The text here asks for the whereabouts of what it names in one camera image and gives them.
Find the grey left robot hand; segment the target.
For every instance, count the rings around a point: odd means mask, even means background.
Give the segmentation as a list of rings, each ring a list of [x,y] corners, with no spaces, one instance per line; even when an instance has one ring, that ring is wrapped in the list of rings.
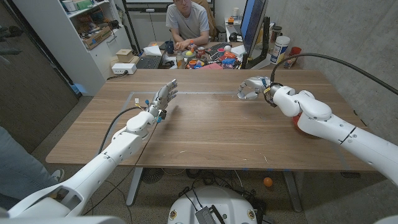
[[[160,111],[166,109],[168,103],[176,97],[177,80],[173,79],[171,82],[165,84],[153,97],[152,102],[149,104],[147,112],[154,117],[159,116]]]

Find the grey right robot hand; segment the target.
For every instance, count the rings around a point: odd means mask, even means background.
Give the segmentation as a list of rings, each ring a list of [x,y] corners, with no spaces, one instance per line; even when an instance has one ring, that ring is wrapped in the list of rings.
[[[253,89],[252,92],[245,93],[245,88]],[[267,77],[251,77],[245,79],[238,88],[238,98],[241,100],[255,100],[262,93],[265,99],[271,100],[271,80]]]

